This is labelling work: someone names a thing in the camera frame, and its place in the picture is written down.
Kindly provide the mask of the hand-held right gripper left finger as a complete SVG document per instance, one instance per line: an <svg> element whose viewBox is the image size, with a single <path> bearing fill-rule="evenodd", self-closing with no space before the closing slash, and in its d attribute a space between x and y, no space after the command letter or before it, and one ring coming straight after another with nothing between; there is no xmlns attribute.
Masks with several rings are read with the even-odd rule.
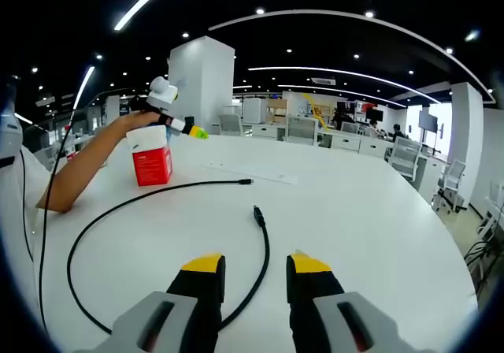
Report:
<svg viewBox="0 0 504 353"><path fill-rule="evenodd" d="M122 314L93 352L213 352L224 302L225 256L184 264L165 292L152 292Z"/></svg>

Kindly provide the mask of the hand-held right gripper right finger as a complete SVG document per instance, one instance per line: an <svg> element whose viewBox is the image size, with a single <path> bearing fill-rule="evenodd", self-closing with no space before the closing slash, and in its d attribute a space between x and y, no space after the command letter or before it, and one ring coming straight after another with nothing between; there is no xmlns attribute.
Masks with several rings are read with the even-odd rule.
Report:
<svg viewBox="0 0 504 353"><path fill-rule="evenodd" d="M331 268L302 251L287 256L289 325L297 352L415 352L395 320L357 292L345 292Z"/></svg>

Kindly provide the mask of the person's left hand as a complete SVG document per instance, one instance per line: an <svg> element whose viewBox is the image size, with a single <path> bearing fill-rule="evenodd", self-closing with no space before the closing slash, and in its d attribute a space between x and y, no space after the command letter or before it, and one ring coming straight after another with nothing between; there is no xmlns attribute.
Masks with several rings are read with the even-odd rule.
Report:
<svg viewBox="0 0 504 353"><path fill-rule="evenodd" d="M148 111L135 111L124 117L128 130L146 127L159 122L160 114Z"/></svg>

